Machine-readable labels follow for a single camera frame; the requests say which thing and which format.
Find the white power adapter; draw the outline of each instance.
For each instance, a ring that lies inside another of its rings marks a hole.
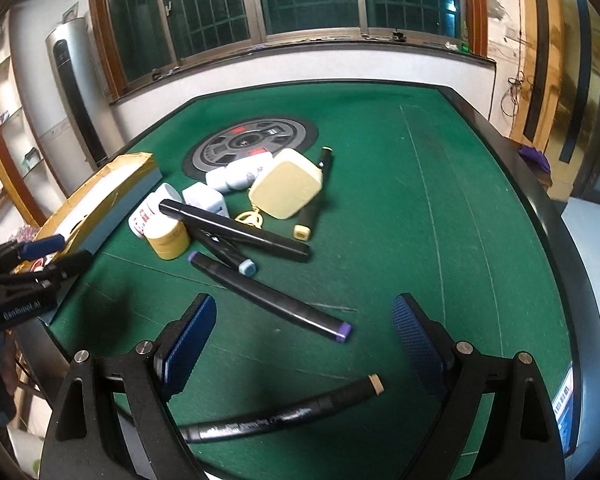
[[[202,182],[196,182],[193,186],[184,189],[182,197],[185,204],[229,218],[229,211],[226,208],[222,193]]]

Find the scratch on felt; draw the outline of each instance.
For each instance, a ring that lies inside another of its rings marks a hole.
[[[121,258],[120,256],[116,256],[115,254],[105,253],[105,252],[103,252],[102,254],[106,254],[107,256],[110,256],[111,258],[121,260],[122,262],[126,262],[128,264],[137,265],[138,267],[143,267],[145,269],[153,270],[154,272],[160,272],[161,274],[166,274],[167,276],[173,276],[174,278],[180,278],[181,280],[187,280],[188,282],[194,282],[194,283],[198,283],[200,285],[212,286],[215,288],[225,288],[224,286],[218,285],[217,283],[201,282],[200,280],[195,280],[193,278],[190,278],[189,276],[181,276],[179,274],[173,274],[172,272],[167,272],[166,270],[154,269],[153,267],[139,264],[138,262],[135,262],[133,260],[127,260],[126,258]]]
[[[91,290],[93,290],[94,292],[96,292],[97,294],[101,295],[103,298],[106,298],[107,300],[109,300],[111,303],[115,303],[116,300],[114,300],[113,298],[110,298],[109,296],[107,296],[104,292],[98,290],[97,288],[95,288],[94,286],[89,285],[89,283],[84,283],[84,285],[87,288],[90,288]]]
[[[487,274],[489,275],[489,283],[491,284],[491,293],[493,294],[493,303],[495,304],[495,307],[496,307],[496,321],[498,322],[498,334],[500,336],[500,355],[502,357],[504,357],[504,345],[502,343],[502,327],[500,326],[500,309],[498,308],[498,298],[496,296],[496,288],[493,285],[493,276],[491,275],[491,266],[489,264],[489,259],[487,258],[487,251],[484,248],[484,242],[482,241],[482,235],[480,234],[480,228],[478,227],[478,222],[474,216],[474,210],[472,209],[471,204],[469,203],[469,199],[467,198],[467,195],[464,192],[464,187],[462,186],[462,183],[461,183],[462,181],[460,180],[460,176],[458,175],[458,172],[456,171],[456,167],[454,166],[453,162],[451,161],[451,157],[446,152],[446,149],[444,146],[442,147],[442,150],[445,152],[446,160],[449,161],[449,166],[451,167],[451,171],[454,172],[454,175],[456,176],[456,180],[459,183],[458,187],[460,188],[460,191],[462,192],[462,196],[464,197],[466,206],[468,207],[469,213],[471,214],[471,220],[474,222],[475,232],[478,235],[478,241],[480,242],[480,247],[482,248],[482,256],[484,256],[484,263],[487,265]]]
[[[147,321],[151,321],[152,323],[155,323],[160,328],[164,328],[165,327],[165,325],[163,325],[162,323],[158,323],[156,320],[153,320],[150,317],[145,316],[144,314],[140,314],[139,312],[136,312],[133,309],[131,310],[131,312],[133,312],[134,314],[136,314],[136,316],[144,317]]]
[[[222,348],[221,346],[214,345],[212,343],[207,343],[206,345],[207,346],[211,346],[211,347],[213,347],[213,348],[215,348],[217,350],[220,350],[222,352],[227,352],[228,354],[235,355],[235,356],[238,356],[238,357],[242,357],[244,359],[248,359],[249,361],[254,361],[254,362],[257,362],[257,363],[260,363],[260,364],[263,364],[263,365],[267,365],[267,366],[275,366],[276,368],[282,368],[283,370],[292,370],[294,372],[300,372],[301,374],[309,374],[309,375],[318,376],[318,377],[328,377],[330,379],[349,379],[348,377],[341,376],[341,375],[321,374],[321,373],[318,373],[318,372],[312,372],[310,370],[302,370],[302,368],[290,368],[290,367],[287,367],[287,366],[280,366],[280,365],[277,365],[277,364],[266,362],[263,359],[258,359],[257,357],[251,357],[250,355],[244,355],[244,354],[240,354],[238,352],[234,352],[232,350],[227,350],[226,348]]]
[[[407,118],[404,116],[404,110],[400,105],[400,113],[402,114],[402,120],[404,125],[407,127],[407,132],[411,139],[411,145],[413,146],[413,153],[416,156],[416,162],[418,163],[418,169],[420,170],[420,177],[422,179],[422,187],[424,187],[424,194],[427,197],[427,207],[429,208],[429,217],[431,218],[431,228],[433,229],[433,240],[436,244],[436,256],[438,258],[438,273],[440,274],[440,294],[442,295],[442,325],[446,326],[446,306],[445,306],[445,284],[442,280],[442,261],[440,260],[440,245],[438,243],[438,233],[436,232],[436,223],[433,220],[433,209],[431,208],[431,199],[429,198],[429,189],[427,189],[427,183],[424,180],[424,172],[422,171],[422,164],[420,163],[420,157],[418,156],[418,150],[416,149],[416,143],[413,140],[413,134]]]
[[[103,292],[101,292],[100,290],[98,290],[97,288],[92,287],[91,285],[89,285],[89,283],[85,283],[84,285],[86,285],[88,288],[90,288],[91,290],[93,290],[97,294],[101,295],[103,298],[106,298],[111,303],[116,303],[116,300],[114,300],[113,298],[110,298],[109,296],[107,296],[106,294],[104,294]],[[139,312],[136,312],[133,309],[131,309],[131,312],[133,314],[136,314],[136,316],[144,317],[147,321],[151,321],[152,323],[155,323],[160,328],[164,328],[164,325],[162,323],[158,323],[156,320],[153,320],[150,317],[144,316],[143,314],[140,314]]]
[[[313,306],[319,306],[321,308],[332,308],[333,310],[341,310],[343,312],[358,312],[356,308],[351,308],[350,306],[337,306],[337,305],[327,305],[325,303],[309,303]]]

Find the blue sticker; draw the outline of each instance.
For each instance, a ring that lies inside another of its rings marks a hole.
[[[573,420],[573,366],[569,368],[566,377],[562,381],[560,389],[554,397],[553,406],[562,442],[562,452],[567,453]]]

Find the black bar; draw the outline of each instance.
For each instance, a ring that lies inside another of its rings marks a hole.
[[[160,202],[160,212],[195,229],[202,229],[227,240],[257,247],[280,258],[306,262],[311,257],[311,248],[302,242],[241,224],[199,207],[167,199]]]
[[[292,298],[282,292],[247,278],[235,270],[194,251],[189,262],[216,283],[224,285],[251,303],[262,307],[282,319],[317,332],[337,343],[344,343],[351,332],[351,325],[337,317]]]
[[[547,0],[536,0],[538,10],[538,50],[536,55],[536,70],[533,84],[531,85],[531,99],[529,100],[529,112],[526,116],[523,135],[534,140],[540,112],[542,111],[542,99],[544,98],[544,87],[546,85],[546,73],[549,65],[549,5]]]
[[[578,17],[580,19],[580,67],[578,68],[578,85],[576,99],[573,103],[573,113],[567,128],[567,135],[560,151],[560,162],[571,161],[576,149],[578,136],[582,127],[584,111],[589,101],[589,85],[591,82],[591,18],[587,0],[576,0],[578,4]]]

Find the green felt tabletop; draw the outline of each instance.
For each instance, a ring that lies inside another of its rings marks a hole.
[[[435,89],[376,83],[290,84],[194,102],[134,146],[151,152],[169,182],[192,184],[182,158],[223,126],[265,115],[316,124],[317,160],[331,146],[327,203],[298,264],[244,249],[257,279],[354,326],[337,344],[264,312],[213,284],[186,254],[160,260],[122,222],[74,286],[51,330],[69,354],[127,352],[155,338],[199,292],[216,298],[218,322],[182,394],[177,423],[222,418],[379,374],[385,393],[320,422],[230,442],[192,446],[246,479],[394,479],[426,434],[438,404],[421,388],[391,322],[410,292],[456,340],[483,353],[535,357],[551,395],[568,370],[568,332],[536,231],[496,161]],[[250,208],[246,192],[227,197]],[[294,220],[265,217],[291,236]],[[456,470],[469,471],[490,400]]]

